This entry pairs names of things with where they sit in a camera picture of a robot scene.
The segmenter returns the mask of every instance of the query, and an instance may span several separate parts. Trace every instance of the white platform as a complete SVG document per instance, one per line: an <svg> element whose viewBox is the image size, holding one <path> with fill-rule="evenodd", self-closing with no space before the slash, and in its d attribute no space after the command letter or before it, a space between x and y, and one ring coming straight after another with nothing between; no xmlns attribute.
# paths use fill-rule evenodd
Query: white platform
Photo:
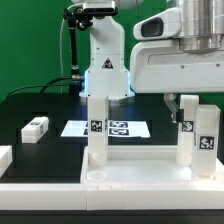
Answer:
<svg viewBox="0 0 224 224"><path fill-rule="evenodd" d="M97 169L86 149L80 184L1 184L0 210L224 209L224 166L217 160L214 180L191 181L191 169L175 164L176 147L109 146ZM96 170L104 179L88 180Z"/></svg>
<svg viewBox="0 0 224 224"><path fill-rule="evenodd" d="M176 165L176 146L110 146L108 155L107 166L96 168L88 166L85 151L81 182L88 210L224 208L218 160L214 180L192 181L190 167Z"/></svg>

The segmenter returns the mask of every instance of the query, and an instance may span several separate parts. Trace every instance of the black table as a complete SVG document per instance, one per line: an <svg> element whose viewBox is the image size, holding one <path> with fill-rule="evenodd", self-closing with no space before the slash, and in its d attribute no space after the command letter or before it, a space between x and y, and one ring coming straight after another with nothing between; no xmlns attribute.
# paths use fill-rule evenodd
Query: black table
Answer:
<svg viewBox="0 0 224 224"><path fill-rule="evenodd" d="M21 129L47 116L49 130L37 144L22 144ZM13 146L4 183L79 183L87 138L61 137L68 120L87 120L87 106L68 94L16 94L0 104L0 145ZM178 125L160 94L137 95L135 102L110 107L109 119L146 121L148 139L109 138L112 145L174 145ZM222 138L219 157L223 159ZM168 211L0 211L0 223L223 223L223 210Z"/></svg>

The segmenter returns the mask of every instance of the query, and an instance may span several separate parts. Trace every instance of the green backdrop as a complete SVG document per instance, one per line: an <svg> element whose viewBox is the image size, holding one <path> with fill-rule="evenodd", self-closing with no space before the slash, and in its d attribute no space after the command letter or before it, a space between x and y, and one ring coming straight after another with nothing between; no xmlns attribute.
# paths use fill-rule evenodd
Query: green backdrop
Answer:
<svg viewBox="0 0 224 224"><path fill-rule="evenodd" d="M60 77L59 34L63 9L69 5L70 0L0 1L0 101L15 88L42 85ZM145 0L139 6L140 20L165 9L166 0ZM129 68L130 52L137 43L132 32L138 22L136 8L120 10L115 20L126 31L125 64ZM89 66L88 31L77 32L77 45L79 66L83 73ZM67 26L63 32L63 58L64 74L70 75ZM222 104L222 94L204 96L211 102Z"/></svg>

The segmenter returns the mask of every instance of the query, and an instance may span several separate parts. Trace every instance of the camera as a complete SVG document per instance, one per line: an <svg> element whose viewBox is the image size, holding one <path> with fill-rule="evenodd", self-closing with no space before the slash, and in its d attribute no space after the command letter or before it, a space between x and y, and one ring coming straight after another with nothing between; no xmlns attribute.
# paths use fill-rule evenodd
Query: camera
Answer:
<svg viewBox="0 0 224 224"><path fill-rule="evenodd" d="M115 15L117 8L114 1L85 2L83 12L89 15Z"/></svg>

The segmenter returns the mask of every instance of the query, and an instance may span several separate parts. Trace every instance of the white paper sheet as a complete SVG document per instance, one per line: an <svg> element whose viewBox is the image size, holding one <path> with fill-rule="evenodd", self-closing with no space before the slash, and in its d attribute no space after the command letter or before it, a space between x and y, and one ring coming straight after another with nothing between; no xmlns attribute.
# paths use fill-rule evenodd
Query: white paper sheet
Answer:
<svg viewBox="0 0 224 224"><path fill-rule="evenodd" d="M87 121L68 121L61 137L87 137ZM150 133L145 121L108 121L108 136L110 137L141 137L149 138Z"/></svg>

